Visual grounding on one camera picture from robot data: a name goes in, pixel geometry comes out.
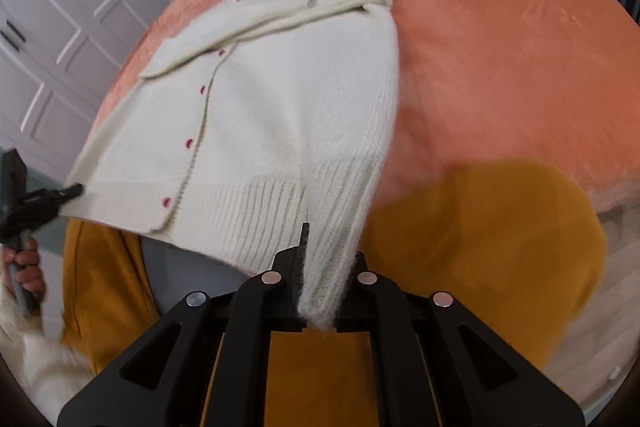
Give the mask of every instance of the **teal wall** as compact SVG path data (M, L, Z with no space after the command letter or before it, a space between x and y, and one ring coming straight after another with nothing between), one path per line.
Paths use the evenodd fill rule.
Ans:
M38 188L61 188L55 181L50 180L44 174L29 170L27 180L27 190L37 190ZM52 253L62 253L65 241L66 219L58 218L48 225L42 227L33 234L38 240L41 248Z

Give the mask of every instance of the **wooden floor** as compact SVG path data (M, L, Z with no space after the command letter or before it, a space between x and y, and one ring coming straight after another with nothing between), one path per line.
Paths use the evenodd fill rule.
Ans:
M625 377L640 339L640 204L602 214L600 221L609 241L601 288L545 371L583 410Z

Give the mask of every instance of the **orange blanket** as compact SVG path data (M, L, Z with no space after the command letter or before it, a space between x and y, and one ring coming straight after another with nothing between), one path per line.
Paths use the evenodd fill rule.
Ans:
M220 0L175 0L149 29L96 125L160 42ZM554 165L598 211L640 192L640 29L615 0L396 0L394 141L374 206L452 166Z

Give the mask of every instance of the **cardigan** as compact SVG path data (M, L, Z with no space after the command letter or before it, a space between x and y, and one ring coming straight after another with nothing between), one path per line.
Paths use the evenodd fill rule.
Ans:
M63 214L254 275L310 223L300 313L329 327L392 136L393 0L225 0L158 48Z

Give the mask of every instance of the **yellow garment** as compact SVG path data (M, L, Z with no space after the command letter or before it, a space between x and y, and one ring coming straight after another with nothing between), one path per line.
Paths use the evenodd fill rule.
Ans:
M373 212L361 240L369 269L404 291L452 293L537 367L598 283L605 248L580 188L524 161L457 169ZM96 371L158 319L134 235L72 221L63 284L63 340ZM377 425L370 358L363 333L274 333L266 425Z

